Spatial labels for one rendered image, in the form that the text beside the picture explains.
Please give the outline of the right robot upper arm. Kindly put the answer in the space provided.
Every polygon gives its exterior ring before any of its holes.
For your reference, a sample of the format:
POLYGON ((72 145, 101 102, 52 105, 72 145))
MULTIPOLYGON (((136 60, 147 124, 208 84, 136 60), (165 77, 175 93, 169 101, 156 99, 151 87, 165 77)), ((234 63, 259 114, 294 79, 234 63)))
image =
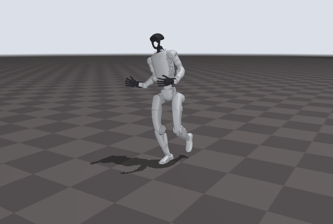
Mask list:
POLYGON ((150 67, 150 71, 152 72, 152 76, 150 77, 150 79, 152 79, 153 82, 156 82, 156 81, 157 81, 157 78, 156 78, 156 76, 155 76, 155 72, 154 72, 154 70, 153 70, 153 66, 152 66, 152 62, 151 62, 151 57, 149 57, 149 58, 147 59, 147 63, 148 63, 148 65, 149 65, 149 67, 150 67))

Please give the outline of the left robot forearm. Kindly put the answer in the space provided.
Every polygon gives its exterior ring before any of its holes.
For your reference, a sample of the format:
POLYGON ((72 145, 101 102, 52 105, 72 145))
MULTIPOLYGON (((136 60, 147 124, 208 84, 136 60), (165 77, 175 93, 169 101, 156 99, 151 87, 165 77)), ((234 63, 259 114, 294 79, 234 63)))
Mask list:
POLYGON ((176 76, 174 78, 176 78, 176 80, 174 80, 174 84, 178 84, 179 81, 183 78, 185 74, 185 69, 181 68, 180 72, 177 72, 176 76))

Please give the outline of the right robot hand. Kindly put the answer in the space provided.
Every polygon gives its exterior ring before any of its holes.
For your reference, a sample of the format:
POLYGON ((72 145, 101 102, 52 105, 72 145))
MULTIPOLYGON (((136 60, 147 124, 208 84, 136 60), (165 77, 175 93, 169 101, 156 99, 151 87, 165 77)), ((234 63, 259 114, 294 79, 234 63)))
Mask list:
MULTIPOLYGON (((126 84, 130 84, 130 85, 126 85, 126 86, 131 86, 131 87, 136 86, 136 87, 139 87, 139 86, 138 86, 138 85, 139 85, 139 81, 134 80, 131 76, 130 76, 130 78, 131 78, 132 80, 126 78, 127 80, 129 80, 129 81, 125 80, 126 82, 129 82, 129 83, 126 83, 126 84)), ((140 82, 140 83, 142 83, 142 82, 140 82)), ((139 88, 141 88, 141 87, 139 87, 139 88)))

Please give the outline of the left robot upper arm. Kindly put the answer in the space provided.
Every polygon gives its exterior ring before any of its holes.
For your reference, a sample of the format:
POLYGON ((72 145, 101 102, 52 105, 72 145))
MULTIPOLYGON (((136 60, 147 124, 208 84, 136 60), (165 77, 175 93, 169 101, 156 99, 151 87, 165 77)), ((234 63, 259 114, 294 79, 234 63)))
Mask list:
POLYGON ((177 67, 176 72, 180 72, 181 68, 183 68, 182 63, 177 55, 177 52, 175 50, 168 50, 166 52, 167 56, 172 59, 172 61, 174 62, 174 64, 177 67))

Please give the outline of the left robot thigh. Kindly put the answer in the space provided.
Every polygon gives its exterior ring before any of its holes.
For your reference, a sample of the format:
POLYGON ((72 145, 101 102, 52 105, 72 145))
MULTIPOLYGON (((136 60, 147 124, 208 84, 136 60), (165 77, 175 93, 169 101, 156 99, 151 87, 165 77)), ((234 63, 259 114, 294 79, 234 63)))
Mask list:
POLYGON ((172 116, 173 116, 173 132, 175 134, 180 134, 181 129, 181 118, 182 118, 182 103, 184 102, 185 97, 181 93, 173 92, 172 97, 172 116))

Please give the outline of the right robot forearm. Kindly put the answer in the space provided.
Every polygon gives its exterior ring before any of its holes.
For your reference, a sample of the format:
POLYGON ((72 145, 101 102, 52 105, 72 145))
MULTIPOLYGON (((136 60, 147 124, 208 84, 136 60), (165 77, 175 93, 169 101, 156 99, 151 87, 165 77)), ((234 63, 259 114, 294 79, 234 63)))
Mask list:
POLYGON ((153 81, 152 81, 152 79, 148 79, 146 82, 144 82, 144 83, 140 83, 139 82, 139 87, 142 87, 142 88, 147 88, 148 86, 150 86, 150 85, 152 85, 153 84, 153 81))

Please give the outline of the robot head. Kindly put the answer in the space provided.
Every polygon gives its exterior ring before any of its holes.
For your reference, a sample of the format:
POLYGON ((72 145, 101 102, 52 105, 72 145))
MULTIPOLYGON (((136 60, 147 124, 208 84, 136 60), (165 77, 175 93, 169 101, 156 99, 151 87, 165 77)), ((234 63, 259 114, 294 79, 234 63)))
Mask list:
MULTIPOLYGON (((160 46, 160 41, 164 39, 164 36, 162 34, 156 33, 150 37, 150 41, 152 43, 152 46, 154 49, 157 49, 156 53, 161 52, 160 50, 163 49, 162 46, 160 46), (158 46, 154 46, 154 42, 158 43, 158 46)), ((164 49, 163 49, 164 50, 164 49)))

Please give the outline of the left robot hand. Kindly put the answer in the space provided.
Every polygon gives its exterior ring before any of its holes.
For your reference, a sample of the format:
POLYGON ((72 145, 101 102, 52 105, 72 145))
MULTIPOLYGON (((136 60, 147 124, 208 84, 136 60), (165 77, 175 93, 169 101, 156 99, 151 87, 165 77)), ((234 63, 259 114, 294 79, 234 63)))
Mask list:
POLYGON ((164 83, 157 83, 157 84, 164 84, 164 85, 158 85, 160 87, 169 86, 170 84, 173 85, 174 84, 174 80, 176 80, 176 78, 168 78, 165 75, 162 75, 162 76, 166 77, 166 78, 158 78, 160 80, 164 80, 164 81, 157 81, 157 82, 164 82, 164 83))

